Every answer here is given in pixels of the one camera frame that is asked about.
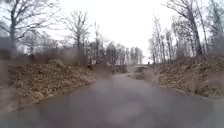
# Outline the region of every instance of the sky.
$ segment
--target sky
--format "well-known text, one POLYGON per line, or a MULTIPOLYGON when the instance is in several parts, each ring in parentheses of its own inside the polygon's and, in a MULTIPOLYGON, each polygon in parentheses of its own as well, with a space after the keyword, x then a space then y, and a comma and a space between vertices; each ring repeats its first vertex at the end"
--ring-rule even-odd
POLYGON ((99 25, 99 32, 109 40, 127 47, 139 47, 148 62, 148 40, 152 33, 152 18, 155 13, 164 26, 172 14, 162 4, 166 0, 60 0, 62 12, 88 13, 88 22, 99 25))

